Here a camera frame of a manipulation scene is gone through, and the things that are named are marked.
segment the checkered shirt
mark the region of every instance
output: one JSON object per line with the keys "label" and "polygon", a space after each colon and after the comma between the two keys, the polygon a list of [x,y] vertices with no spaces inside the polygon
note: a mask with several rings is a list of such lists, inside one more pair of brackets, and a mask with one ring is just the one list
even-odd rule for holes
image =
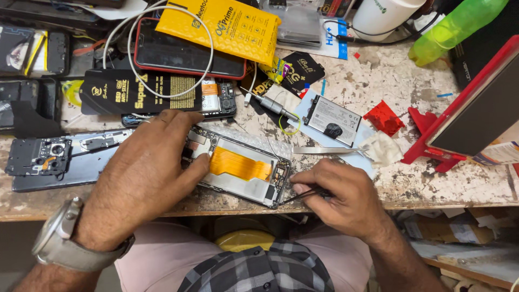
{"label": "checkered shirt", "polygon": [[304,245],[275,240],[269,251],[259,246],[226,251],[192,269],[178,292],[280,291],[333,292],[323,262]]}

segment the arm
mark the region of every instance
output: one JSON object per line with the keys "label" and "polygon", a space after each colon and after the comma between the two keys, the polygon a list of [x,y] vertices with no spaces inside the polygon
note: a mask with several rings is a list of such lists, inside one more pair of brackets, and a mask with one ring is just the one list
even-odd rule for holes
{"label": "arm", "polygon": [[[72,240],[91,250],[115,250],[138,226],[190,194],[209,172],[209,156],[182,170],[181,153],[191,125],[202,120],[199,113],[166,110],[139,126],[104,168]],[[100,274],[38,264],[14,291],[94,291]]]}
{"label": "arm", "polygon": [[335,195],[328,201],[317,195],[304,200],[325,224],[370,247],[382,291],[448,291],[386,214],[365,171],[325,158],[290,182],[296,193],[316,183]]}

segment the hand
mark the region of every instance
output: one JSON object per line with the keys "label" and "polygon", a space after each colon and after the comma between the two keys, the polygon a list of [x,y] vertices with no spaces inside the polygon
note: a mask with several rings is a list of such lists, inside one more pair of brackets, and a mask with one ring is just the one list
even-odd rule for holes
{"label": "hand", "polygon": [[85,203],[73,240],[94,250],[114,250],[139,225],[190,194],[209,172],[209,156],[182,171],[181,153],[191,125],[203,116],[165,110],[142,123],[103,170]]}
{"label": "hand", "polygon": [[324,158],[312,169],[293,175],[290,182],[295,183],[293,189],[298,194],[310,190],[308,184],[318,184],[333,193],[335,197],[328,201],[318,195],[303,200],[326,225],[368,245],[379,240],[387,224],[392,224],[373,182],[360,168]]}

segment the screwdriver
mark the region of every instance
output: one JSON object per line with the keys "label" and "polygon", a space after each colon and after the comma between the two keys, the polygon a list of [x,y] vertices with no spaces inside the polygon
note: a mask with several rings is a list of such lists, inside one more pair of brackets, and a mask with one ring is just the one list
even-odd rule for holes
{"label": "screwdriver", "polygon": [[245,90],[246,92],[250,93],[252,96],[254,96],[258,101],[259,103],[268,108],[269,110],[277,113],[277,114],[281,114],[281,115],[284,115],[286,116],[287,118],[293,120],[294,122],[297,122],[299,121],[299,118],[297,116],[295,116],[293,113],[287,111],[286,109],[283,108],[283,106],[278,103],[278,102],[275,102],[273,99],[270,99],[266,96],[260,96],[260,95],[256,95],[248,90],[246,90],[245,88],[241,87],[241,89]]}

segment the workbench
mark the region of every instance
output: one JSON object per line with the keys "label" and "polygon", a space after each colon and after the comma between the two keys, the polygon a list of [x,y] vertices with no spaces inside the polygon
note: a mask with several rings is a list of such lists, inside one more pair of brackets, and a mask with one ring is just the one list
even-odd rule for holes
{"label": "workbench", "polygon": [[[335,103],[360,115],[364,115],[381,100],[399,116],[406,127],[393,136],[405,153],[417,140],[420,133],[407,111],[417,108],[422,114],[433,112],[439,115],[459,95],[454,75],[447,59],[437,60],[424,68],[419,68],[409,60],[407,52],[413,42],[392,46],[349,45],[349,60],[312,55],[326,71],[324,96]],[[290,54],[288,50],[277,50],[279,57]],[[311,85],[311,89],[321,92],[322,81]],[[453,93],[439,98],[437,95]],[[293,110],[300,99],[274,85],[267,96]],[[294,146],[318,146],[301,132],[285,135],[265,114],[257,115],[249,106],[243,107],[243,95],[237,95],[238,110],[236,123],[212,121],[211,124],[230,127],[249,134],[281,140]],[[102,129],[122,128],[120,115],[85,116],[77,107],[62,105],[62,127],[67,132],[83,132]],[[12,138],[0,138],[0,168],[3,170],[9,156]],[[322,155],[292,155],[293,172],[310,169]],[[480,166],[470,162],[460,162],[449,172],[434,171],[436,161],[422,157],[412,165],[400,162],[381,168],[374,178],[380,199],[386,209],[407,208],[453,208],[479,206],[517,206],[516,189],[519,178],[513,167]],[[87,198],[92,185],[14,193],[11,191],[12,177],[3,171],[0,174],[0,221],[44,220],[52,214],[65,199],[80,196]],[[293,196],[290,188],[285,190],[285,198]],[[268,209],[249,203],[228,194],[198,187],[191,195],[178,203],[166,216],[228,215],[299,213],[310,211],[301,201]]]}

